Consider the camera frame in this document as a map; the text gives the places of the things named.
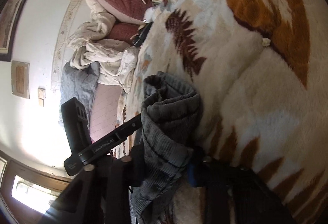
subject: wooden frame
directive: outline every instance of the wooden frame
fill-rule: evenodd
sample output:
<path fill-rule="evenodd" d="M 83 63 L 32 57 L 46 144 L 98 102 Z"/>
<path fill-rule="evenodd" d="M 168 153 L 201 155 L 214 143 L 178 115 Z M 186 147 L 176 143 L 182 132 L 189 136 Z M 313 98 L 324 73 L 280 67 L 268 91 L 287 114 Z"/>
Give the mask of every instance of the wooden frame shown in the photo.
<path fill-rule="evenodd" d="M 26 0 L 0 0 L 0 61 L 11 61 L 13 42 Z"/>
<path fill-rule="evenodd" d="M 30 98 L 29 63 L 13 61 L 11 63 L 11 90 L 12 94 L 26 99 Z"/>
<path fill-rule="evenodd" d="M 11 158 L 0 150 L 0 156 L 7 161 L 3 184 L 0 189 L 0 210 L 3 212 L 10 224 L 36 224 L 41 217 L 40 213 L 28 208 L 24 204 L 11 198 L 13 179 L 17 174 L 28 181 L 36 183 L 42 187 L 54 190 L 63 190 L 72 180 L 58 177 L 30 168 L 17 160 Z"/>

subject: wooden door frame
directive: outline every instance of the wooden door frame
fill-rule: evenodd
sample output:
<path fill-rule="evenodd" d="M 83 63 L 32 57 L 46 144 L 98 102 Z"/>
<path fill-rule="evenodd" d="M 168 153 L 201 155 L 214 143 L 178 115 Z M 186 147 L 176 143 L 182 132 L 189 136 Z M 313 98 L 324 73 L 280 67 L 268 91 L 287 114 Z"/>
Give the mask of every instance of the wooden door frame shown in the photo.
<path fill-rule="evenodd" d="M 11 196 L 15 176 L 18 175 L 27 181 L 54 191 L 62 191 L 72 180 L 30 168 L 2 151 L 0 151 L 0 156 L 7 161 L 0 188 L 1 210 L 10 221 L 10 224 L 37 223 L 38 219 L 42 217 L 42 214 L 27 207 Z"/>

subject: white comforter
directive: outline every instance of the white comforter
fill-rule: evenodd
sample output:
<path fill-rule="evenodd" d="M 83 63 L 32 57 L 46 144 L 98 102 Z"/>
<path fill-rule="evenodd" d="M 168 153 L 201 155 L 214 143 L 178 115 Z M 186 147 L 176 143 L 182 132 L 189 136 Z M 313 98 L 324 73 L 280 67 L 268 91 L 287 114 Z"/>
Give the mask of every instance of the white comforter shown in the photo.
<path fill-rule="evenodd" d="M 137 64 L 138 49 L 128 43 L 104 39 L 115 23 L 97 0 L 85 0 L 91 10 L 91 22 L 85 22 L 68 38 L 68 47 L 75 50 L 71 66 L 84 69 L 92 62 L 99 62 L 98 83 L 120 85 L 130 92 L 133 72 Z"/>

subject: wall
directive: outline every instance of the wall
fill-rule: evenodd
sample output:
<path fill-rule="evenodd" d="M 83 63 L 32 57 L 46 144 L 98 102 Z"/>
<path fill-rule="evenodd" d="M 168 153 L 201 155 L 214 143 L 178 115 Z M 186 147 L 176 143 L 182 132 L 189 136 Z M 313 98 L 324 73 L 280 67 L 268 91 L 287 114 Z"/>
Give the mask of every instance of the wall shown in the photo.
<path fill-rule="evenodd" d="M 71 152 L 58 125 L 59 95 L 50 91 L 58 31 L 69 0 L 27 0 L 13 48 L 13 60 L 30 64 L 30 99 L 11 93 L 11 63 L 0 62 L 0 150 L 37 170 L 65 176 Z M 45 106 L 37 88 L 46 89 Z"/>

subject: bright window light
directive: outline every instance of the bright window light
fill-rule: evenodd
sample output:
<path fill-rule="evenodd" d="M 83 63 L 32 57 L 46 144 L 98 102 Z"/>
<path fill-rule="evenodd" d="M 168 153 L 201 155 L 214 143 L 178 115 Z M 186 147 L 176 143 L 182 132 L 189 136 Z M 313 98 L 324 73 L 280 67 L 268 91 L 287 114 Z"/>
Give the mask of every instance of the bright window light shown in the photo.
<path fill-rule="evenodd" d="M 44 214 L 60 195 L 57 191 L 41 187 L 19 176 L 15 176 L 11 196 L 24 205 Z"/>

